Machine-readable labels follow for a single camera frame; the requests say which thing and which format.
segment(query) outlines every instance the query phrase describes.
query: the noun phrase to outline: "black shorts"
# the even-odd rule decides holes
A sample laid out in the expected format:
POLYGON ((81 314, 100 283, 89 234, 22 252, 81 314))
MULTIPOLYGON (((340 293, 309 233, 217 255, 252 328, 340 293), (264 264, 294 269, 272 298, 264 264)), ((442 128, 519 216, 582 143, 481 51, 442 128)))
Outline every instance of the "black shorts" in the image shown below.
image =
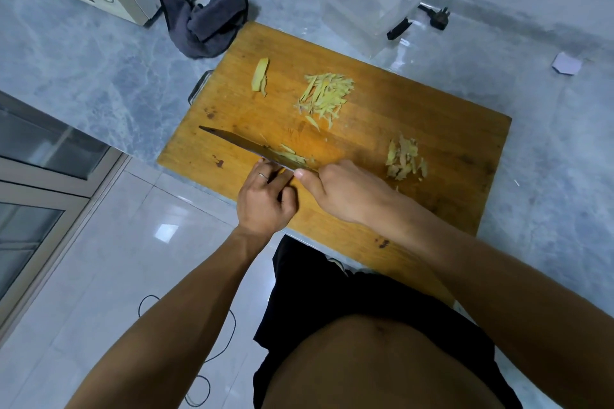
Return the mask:
POLYGON ((275 287, 254 340, 269 353, 254 374, 260 409, 272 376, 305 338, 352 314, 405 323, 471 370, 505 408, 522 408, 494 360, 495 346, 447 305, 384 275, 343 272, 325 255, 284 236, 272 259, 275 287))

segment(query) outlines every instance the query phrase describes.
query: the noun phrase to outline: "gray cloth with black trim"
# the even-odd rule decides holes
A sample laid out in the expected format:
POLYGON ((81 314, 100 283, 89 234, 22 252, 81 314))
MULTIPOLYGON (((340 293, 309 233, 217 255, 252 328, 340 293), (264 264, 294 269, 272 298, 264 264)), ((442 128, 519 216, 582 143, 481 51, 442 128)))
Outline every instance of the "gray cloth with black trim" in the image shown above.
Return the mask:
POLYGON ((173 43, 191 58, 216 57, 234 41, 248 19, 248 0, 160 0, 173 43))

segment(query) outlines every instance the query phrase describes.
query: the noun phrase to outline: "hand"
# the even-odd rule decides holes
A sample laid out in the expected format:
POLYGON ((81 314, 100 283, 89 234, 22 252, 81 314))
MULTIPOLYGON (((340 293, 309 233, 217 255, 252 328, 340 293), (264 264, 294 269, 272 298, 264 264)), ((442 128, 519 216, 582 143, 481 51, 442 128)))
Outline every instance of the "hand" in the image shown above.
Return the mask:
POLYGON ((279 165, 263 159, 256 162, 236 202, 238 228, 262 236, 267 242, 274 233, 288 225, 296 213, 295 190, 286 186, 293 173, 284 170, 269 181, 279 168, 279 165))
POLYGON ((398 196, 384 181, 350 160, 323 166, 319 178, 302 169, 294 176, 322 209, 346 222, 369 225, 369 219, 398 196))

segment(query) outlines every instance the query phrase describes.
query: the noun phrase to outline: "cutting board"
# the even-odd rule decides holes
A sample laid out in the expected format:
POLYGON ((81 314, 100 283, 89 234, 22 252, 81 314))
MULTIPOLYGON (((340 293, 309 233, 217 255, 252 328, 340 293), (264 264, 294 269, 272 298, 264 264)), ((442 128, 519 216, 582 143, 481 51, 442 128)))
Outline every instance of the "cutting board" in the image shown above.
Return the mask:
MULTIPOLYGON (((386 155, 400 132, 418 141, 429 174, 386 179, 453 226, 475 235, 511 119, 501 113, 250 22, 239 32, 158 157, 160 165, 236 200, 257 156, 206 133, 233 131, 280 149, 284 143, 314 166, 349 158, 386 179, 386 155), (270 59, 267 95, 252 92, 258 60, 270 59), (356 81, 340 118, 320 131, 295 107, 305 74, 341 73, 356 81)), ((289 227, 382 274, 451 305, 434 274, 403 248, 368 228, 335 219, 296 183, 299 211, 289 227)))

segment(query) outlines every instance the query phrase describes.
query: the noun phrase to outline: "knife blade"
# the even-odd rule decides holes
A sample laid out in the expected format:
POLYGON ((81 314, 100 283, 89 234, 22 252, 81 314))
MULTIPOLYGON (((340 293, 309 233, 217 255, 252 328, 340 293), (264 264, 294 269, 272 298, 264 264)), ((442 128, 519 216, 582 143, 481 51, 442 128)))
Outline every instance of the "knife blade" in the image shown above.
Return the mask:
POLYGON ((281 165, 288 170, 294 171, 299 168, 306 168, 308 170, 312 170, 307 165, 301 165, 294 160, 290 160, 287 157, 280 156, 276 152, 274 152, 270 147, 262 146, 261 144, 256 144, 248 139, 243 138, 242 136, 236 135, 230 131, 218 130, 216 128, 208 128, 206 126, 199 126, 200 129, 206 131, 207 133, 211 133, 212 135, 216 135, 223 140, 234 144, 235 146, 239 146, 241 149, 249 150, 250 152, 256 154, 257 156, 263 157, 269 162, 274 162, 275 164, 281 165))

